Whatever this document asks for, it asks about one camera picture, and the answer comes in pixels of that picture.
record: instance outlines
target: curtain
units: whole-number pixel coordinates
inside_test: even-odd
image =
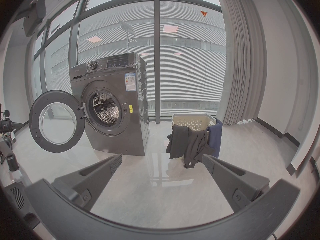
[[[220,0],[226,27],[226,74],[217,118],[226,125],[257,118],[267,76],[266,44],[252,0]]]

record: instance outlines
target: floor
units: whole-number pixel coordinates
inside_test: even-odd
[[[148,228],[195,226],[233,213],[222,192],[201,163],[185,169],[183,161],[166,153],[171,122],[150,123],[146,156],[123,156],[122,165],[102,192],[91,212],[127,225]],[[53,154],[42,150],[28,126],[16,136],[14,145],[20,165],[32,182],[56,177],[94,164],[112,154],[96,151],[84,134],[71,150]],[[283,178],[301,189],[296,204],[276,230],[280,237],[309,202],[316,180],[309,165],[299,178],[286,170],[297,147],[280,139],[255,121],[223,126],[219,158],[270,179],[270,186]],[[0,172],[2,183],[4,173]],[[43,225],[36,232],[52,239]]]

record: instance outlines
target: orange warning sign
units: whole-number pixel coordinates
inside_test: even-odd
[[[203,14],[204,17],[207,15],[207,12],[206,12],[206,11],[202,11],[202,10],[201,10],[201,13]]]

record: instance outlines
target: laundry basket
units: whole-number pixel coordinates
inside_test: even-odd
[[[188,126],[193,131],[206,130],[208,126],[216,124],[216,119],[208,114],[173,114],[172,125]]]

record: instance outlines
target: front-load washing machine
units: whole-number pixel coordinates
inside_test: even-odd
[[[84,128],[95,150],[144,156],[149,137],[146,62],[126,53],[75,66],[69,73],[73,96],[53,90],[32,106],[29,121],[36,142],[45,150],[63,152],[79,141]],[[73,112],[74,134],[64,143],[51,143],[38,133],[39,115],[53,103]]]

